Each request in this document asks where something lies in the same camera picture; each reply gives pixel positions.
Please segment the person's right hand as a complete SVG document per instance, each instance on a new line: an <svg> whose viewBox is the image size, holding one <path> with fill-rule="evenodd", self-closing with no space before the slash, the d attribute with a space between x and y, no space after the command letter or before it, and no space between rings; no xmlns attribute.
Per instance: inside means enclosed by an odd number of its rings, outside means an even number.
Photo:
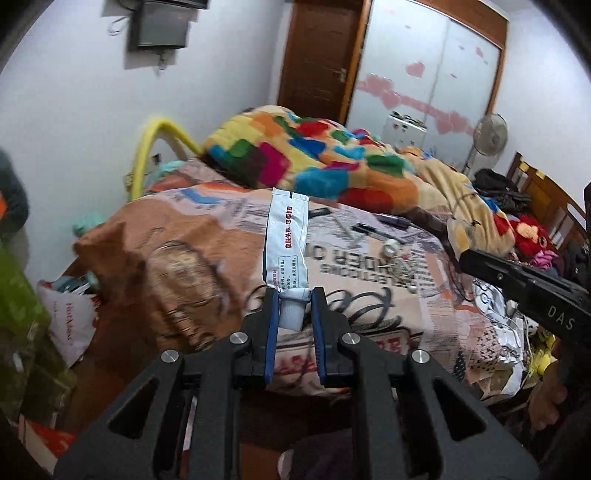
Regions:
<svg viewBox="0 0 591 480"><path fill-rule="evenodd" d="M544 372L542 381L534 388L529 400L528 414L535 431L554 425L560 416L559 406L567 397L561 365L553 362Z"/></svg>

